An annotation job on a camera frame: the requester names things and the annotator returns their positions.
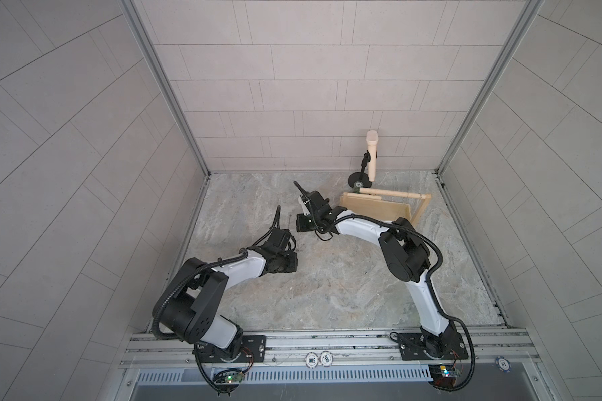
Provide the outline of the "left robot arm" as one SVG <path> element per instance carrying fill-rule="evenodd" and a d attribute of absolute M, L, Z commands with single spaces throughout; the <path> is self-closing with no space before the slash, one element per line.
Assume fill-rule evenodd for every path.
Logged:
<path fill-rule="evenodd" d="M 280 227 L 280 215 L 278 207 L 267 232 L 235 257 L 186 260 L 153 307 L 154 337 L 210 344 L 225 360 L 239 356 L 243 330 L 217 311 L 227 289 L 267 274 L 297 272 L 296 240 Z"/>

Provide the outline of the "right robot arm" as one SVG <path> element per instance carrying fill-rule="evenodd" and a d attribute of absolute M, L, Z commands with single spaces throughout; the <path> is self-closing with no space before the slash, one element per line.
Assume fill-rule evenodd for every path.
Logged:
<path fill-rule="evenodd" d="M 431 251 L 436 252 L 436 266 L 440 267 L 439 248 L 405 218 L 384 222 L 345 207 L 333 208 L 319 192 L 307 192 L 299 183 L 294 185 L 300 192 L 299 202 L 303 209 L 297 215 L 296 230 L 315 232 L 322 241 L 333 235 L 348 235 L 378 245 L 390 273 L 408 285 L 419 313 L 421 339 L 417 346 L 431 359 L 448 356 L 458 341 L 458 332 L 431 285 L 430 255 Z"/>

